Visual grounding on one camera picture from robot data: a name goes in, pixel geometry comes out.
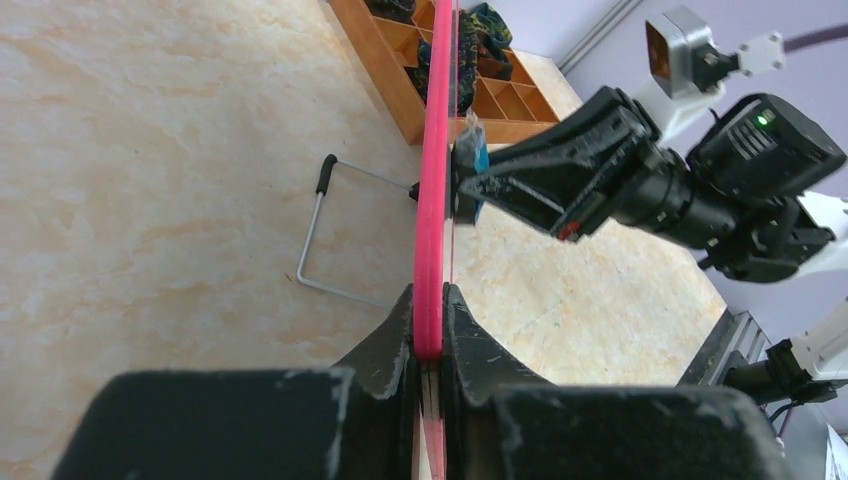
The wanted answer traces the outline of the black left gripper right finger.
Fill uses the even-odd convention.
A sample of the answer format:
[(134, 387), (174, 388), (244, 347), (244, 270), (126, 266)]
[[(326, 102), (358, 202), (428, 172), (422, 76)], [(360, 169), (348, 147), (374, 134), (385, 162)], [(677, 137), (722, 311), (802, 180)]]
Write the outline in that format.
[(507, 479), (493, 397), (513, 386), (548, 386), (482, 327), (455, 284), (444, 285), (441, 417), (448, 479)]

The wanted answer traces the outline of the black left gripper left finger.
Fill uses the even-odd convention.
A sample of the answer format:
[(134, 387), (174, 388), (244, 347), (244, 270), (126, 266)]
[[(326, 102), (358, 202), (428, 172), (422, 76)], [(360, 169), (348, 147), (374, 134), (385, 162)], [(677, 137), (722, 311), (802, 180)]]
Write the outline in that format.
[(413, 287), (336, 364), (353, 377), (341, 423), (339, 479), (419, 477), (419, 365), (412, 340)]

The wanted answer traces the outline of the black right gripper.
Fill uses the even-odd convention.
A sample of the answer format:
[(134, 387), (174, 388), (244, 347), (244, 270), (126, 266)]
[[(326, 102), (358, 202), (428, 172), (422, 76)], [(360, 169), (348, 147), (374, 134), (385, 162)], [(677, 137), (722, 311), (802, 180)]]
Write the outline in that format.
[(604, 86), (550, 129), (490, 152), (458, 189), (564, 241), (614, 219), (704, 249), (736, 229), (738, 209), (664, 146), (669, 131), (650, 101)]

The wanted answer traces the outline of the blue eraser sponge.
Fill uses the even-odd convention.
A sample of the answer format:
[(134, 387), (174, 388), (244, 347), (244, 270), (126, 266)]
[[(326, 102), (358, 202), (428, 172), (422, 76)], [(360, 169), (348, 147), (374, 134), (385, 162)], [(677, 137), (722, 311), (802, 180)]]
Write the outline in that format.
[(460, 191), (460, 184), (489, 169), (490, 160), (483, 122), (473, 110), (466, 112), (464, 127), (453, 143), (450, 164), (450, 212), (457, 225), (475, 226), (484, 202)]

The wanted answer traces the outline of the white whiteboard with red rim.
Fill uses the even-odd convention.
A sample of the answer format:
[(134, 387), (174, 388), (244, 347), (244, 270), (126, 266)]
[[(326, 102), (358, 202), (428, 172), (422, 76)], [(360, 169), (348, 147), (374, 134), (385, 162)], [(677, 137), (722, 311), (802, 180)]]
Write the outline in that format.
[(435, 3), (414, 254), (413, 350), (421, 371), (421, 426), (434, 479), (447, 477), (441, 361), (453, 10), (450, 1)]

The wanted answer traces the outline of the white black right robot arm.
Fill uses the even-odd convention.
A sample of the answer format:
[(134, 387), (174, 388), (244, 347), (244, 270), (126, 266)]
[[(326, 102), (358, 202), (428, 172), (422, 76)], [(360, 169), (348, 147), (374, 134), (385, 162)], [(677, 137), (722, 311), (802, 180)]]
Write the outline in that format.
[(813, 192), (846, 160), (816, 122), (767, 93), (716, 116), (680, 155), (662, 145), (642, 103), (604, 87), (561, 123), (460, 174), (455, 191), (561, 241), (614, 220), (702, 251), (703, 270), (769, 284), (846, 267), (846, 205)]

